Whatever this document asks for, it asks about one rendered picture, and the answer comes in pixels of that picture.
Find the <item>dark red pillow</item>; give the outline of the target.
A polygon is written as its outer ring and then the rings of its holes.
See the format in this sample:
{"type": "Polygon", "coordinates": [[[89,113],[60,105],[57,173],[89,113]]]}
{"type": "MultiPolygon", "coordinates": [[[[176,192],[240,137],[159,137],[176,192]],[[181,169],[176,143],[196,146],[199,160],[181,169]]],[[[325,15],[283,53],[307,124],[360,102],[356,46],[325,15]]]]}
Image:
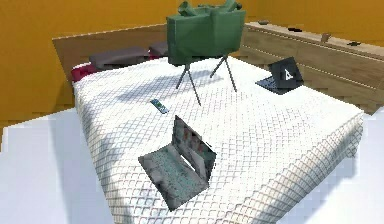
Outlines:
{"type": "Polygon", "coordinates": [[[97,69],[91,63],[80,64],[71,70],[72,81],[78,82],[85,76],[95,73],[97,69]]]}

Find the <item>wooden chest of drawers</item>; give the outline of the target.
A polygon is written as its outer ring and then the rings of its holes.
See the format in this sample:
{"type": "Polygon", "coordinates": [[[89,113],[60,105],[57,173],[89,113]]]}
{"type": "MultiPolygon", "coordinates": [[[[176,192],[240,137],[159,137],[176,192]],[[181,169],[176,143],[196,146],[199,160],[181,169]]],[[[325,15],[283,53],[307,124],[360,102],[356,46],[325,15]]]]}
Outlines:
{"type": "Polygon", "coordinates": [[[373,114],[384,106],[384,47],[349,42],[330,37],[323,43],[320,34],[250,22],[244,26],[240,57],[262,68],[293,57],[306,86],[373,114]]]}

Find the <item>bed with white quilt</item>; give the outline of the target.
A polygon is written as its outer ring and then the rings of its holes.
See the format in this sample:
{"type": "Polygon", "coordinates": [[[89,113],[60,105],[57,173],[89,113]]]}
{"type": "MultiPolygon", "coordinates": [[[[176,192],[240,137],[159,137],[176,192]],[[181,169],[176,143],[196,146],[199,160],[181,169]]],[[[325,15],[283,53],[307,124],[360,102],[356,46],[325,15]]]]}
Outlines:
{"type": "Polygon", "coordinates": [[[301,86],[283,95],[256,84],[264,69],[231,59],[196,62],[179,88],[180,68],[154,59],[72,81],[91,54],[142,47],[161,25],[61,37],[54,47],[73,89],[88,149],[114,224],[277,224],[345,158],[356,153],[363,113],[301,86]],[[158,99],[168,110],[151,104],[158,99]],[[209,187],[170,211],[138,158],[172,141],[179,116],[216,153],[209,187]]]}

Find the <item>small grey pillow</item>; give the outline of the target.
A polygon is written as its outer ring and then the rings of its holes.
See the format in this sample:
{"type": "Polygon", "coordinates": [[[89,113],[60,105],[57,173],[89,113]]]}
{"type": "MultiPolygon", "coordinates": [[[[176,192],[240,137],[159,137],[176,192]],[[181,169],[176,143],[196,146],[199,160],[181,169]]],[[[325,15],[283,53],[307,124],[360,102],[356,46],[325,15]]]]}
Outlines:
{"type": "Polygon", "coordinates": [[[164,57],[168,55],[168,45],[166,42],[157,42],[149,46],[149,54],[154,57],[164,57]]]}

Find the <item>black laptop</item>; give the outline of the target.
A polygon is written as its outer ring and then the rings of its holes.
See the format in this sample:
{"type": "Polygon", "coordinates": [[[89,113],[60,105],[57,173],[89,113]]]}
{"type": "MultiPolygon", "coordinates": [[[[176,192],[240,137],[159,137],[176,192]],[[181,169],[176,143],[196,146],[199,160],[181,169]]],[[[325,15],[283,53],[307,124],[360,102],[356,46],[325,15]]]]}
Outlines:
{"type": "Polygon", "coordinates": [[[283,95],[304,84],[304,80],[293,57],[268,65],[271,76],[256,82],[258,86],[278,95],[283,95]]]}

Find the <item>blue-green remote control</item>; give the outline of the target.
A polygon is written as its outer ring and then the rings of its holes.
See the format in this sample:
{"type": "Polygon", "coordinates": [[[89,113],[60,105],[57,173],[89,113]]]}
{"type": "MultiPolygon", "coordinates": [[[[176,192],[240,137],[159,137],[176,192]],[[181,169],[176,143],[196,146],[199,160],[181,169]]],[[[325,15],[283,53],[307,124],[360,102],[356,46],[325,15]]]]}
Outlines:
{"type": "Polygon", "coordinates": [[[152,99],[151,104],[156,107],[156,109],[162,113],[166,114],[169,112],[169,110],[158,100],[158,99],[152,99]]]}

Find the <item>large grey pillow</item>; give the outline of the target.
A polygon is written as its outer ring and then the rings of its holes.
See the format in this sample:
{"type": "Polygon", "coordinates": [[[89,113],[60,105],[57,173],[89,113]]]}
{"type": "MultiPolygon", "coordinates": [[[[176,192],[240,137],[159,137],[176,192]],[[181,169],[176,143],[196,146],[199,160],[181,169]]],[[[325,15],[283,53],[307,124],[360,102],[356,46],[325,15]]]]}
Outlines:
{"type": "Polygon", "coordinates": [[[138,46],[109,50],[89,57],[91,64],[98,70],[110,70],[145,62],[149,58],[146,49],[138,46]]]}

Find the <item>grey laptop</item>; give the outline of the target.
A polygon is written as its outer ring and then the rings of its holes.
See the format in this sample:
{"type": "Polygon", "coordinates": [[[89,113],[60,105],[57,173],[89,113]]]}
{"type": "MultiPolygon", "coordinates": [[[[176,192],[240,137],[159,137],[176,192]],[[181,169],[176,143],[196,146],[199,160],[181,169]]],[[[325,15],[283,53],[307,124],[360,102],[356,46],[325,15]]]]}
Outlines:
{"type": "Polygon", "coordinates": [[[138,161],[170,211],[209,187],[216,153],[202,137],[175,116],[172,141],[138,161]]]}

